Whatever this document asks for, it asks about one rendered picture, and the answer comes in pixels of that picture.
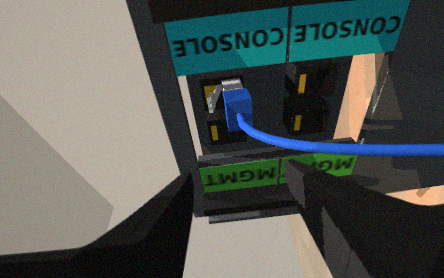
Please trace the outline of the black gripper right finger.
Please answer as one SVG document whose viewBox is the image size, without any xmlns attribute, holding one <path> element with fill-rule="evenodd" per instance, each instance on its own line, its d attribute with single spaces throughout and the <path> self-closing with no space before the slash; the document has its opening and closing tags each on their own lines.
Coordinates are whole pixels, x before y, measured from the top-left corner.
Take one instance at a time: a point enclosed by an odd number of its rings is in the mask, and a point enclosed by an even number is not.
<svg viewBox="0 0 444 278">
<path fill-rule="evenodd" d="M 293 159 L 285 177 L 333 278 L 444 278 L 444 203 L 410 203 Z"/>
</svg>

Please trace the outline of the blue cable plug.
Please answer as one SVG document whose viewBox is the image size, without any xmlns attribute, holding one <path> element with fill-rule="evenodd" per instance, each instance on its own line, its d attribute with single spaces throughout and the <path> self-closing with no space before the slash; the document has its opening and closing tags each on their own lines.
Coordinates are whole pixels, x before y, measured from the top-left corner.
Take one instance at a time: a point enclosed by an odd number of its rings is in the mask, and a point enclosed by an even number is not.
<svg viewBox="0 0 444 278">
<path fill-rule="evenodd" d="M 444 144 L 433 145 L 375 145 L 338 144 L 294 140 L 270 135 L 257 130 L 252 123 L 252 98 L 240 79 L 221 80 L 221 84 L 210 85 L 207 97 L 209 113 L 213 113 L 222 90 L 226 121 L 229 132 L 245 131 L 251 137 L 267 144 L 312 153 L 350 156 L 422 156 L 444 157 Z"/>
</svg>

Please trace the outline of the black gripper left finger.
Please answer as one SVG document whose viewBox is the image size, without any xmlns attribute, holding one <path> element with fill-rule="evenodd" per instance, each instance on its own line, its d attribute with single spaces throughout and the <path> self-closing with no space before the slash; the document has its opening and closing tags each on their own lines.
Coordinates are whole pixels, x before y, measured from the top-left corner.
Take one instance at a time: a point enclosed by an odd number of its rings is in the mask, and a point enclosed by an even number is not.
<svg viewBox="0 0 444 278">
<path fill-rule="evenodd" d="M 0 278 L 182 278 L 193 216 L 190 172 L 84 247 L 0 255 Z"/>
</svg>

